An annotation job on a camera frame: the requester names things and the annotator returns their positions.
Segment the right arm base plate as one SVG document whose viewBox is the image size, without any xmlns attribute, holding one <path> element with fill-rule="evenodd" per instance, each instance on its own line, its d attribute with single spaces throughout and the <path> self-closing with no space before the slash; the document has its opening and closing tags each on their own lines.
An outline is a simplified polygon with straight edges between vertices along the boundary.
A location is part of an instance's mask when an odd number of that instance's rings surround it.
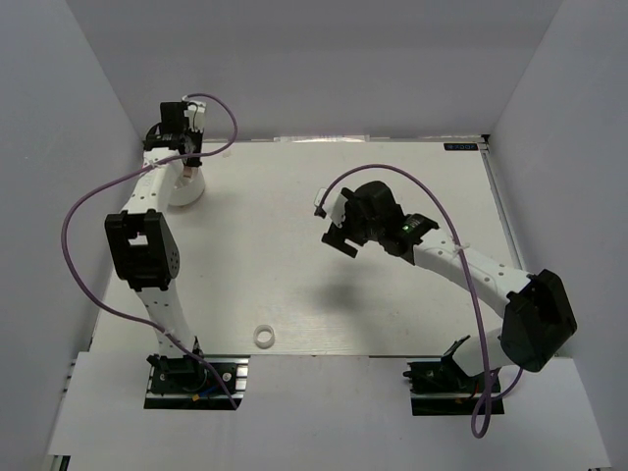
<svg viewBox="0 0 628 471">
<path fill-rule="evenodd" d="M 471 416 L 485 388 L 483 374 L 458 376 L 438 357 L 411 358 L 402 376 L 415 417 Z"/>
</svg>

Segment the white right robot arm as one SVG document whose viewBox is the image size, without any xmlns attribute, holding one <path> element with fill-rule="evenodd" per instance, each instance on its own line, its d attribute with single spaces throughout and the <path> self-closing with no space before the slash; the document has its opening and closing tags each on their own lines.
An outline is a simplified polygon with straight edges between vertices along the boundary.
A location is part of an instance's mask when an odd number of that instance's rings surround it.
<svg viewBox="0 0 628 471">
<path fill-rule="evenodd" d="M 404 213 L 385 183 L 322 188 L 315 204 L 316 215 L 331 221 L 322 236 L 327 245 L 355 257 L 374 241 L 388 255 L 475 293 L 499 316 L 499 328 L 458 340 L 443 354 L 444 381 L 455 391 L 468 390 L 486 369 L 514 365 L 538 373 L 577 330 L 557 274 L 530 274 L 461 248 L 435 221 Z"/>
</svg>

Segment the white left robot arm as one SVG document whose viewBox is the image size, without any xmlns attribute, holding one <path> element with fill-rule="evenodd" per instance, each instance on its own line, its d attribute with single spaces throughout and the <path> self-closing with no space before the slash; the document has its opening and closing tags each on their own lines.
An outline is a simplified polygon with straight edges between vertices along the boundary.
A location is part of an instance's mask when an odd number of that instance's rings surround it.
<svg viewBox="0 0 628 471">
<path fill-rule="evenodd" d="M 160 105 L 160 123 L 143 141 L 143 174 L 119 213 L 105 220 L 105 232 L 118 277 L 141 300 L 148 320 L 155 325 L 158 350 L 153 365 L 177 363 L 174 380 L 185 391 L 201 389 L 207 367 L 185 351 L 197 348 L 178 297 L 176 277 L 180 252 L 166 221 L 170 204 L 185 205 L 204 189 L 201 178 L 184 160 L 168 157 L 198 151 L 204 131 L 205 104 L 182 100 Z"/>
</svg>

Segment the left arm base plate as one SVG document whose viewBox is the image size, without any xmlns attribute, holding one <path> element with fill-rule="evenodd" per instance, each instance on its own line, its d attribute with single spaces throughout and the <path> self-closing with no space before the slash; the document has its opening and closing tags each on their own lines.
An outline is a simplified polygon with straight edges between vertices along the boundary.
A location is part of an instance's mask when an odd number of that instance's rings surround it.
<svg viewBox="0 0 628 471">
<path fill-rule="evenodd" d="M 246 389 L 249 359 L 206 357 L 220 375 L 236 406 Z M 194 360 L 147 358 L 150 373 L 143 403 L 153 410 L 235 410 L 215 376 Z"/>
</svg>

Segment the clear tape roll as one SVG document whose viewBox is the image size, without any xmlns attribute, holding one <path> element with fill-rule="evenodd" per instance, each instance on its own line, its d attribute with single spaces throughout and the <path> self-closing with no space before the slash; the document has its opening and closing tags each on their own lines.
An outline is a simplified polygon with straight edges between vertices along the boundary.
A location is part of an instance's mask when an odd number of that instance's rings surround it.
<svg viewBox="0 0 628 471">
<path fill-rule="evenodd" d="M 253 340 L 255 345 L 260 349 L 271 348 L 276 341 L 276 334 L 272 326 L 259 325 L 254 330 Z"/>
</svg>

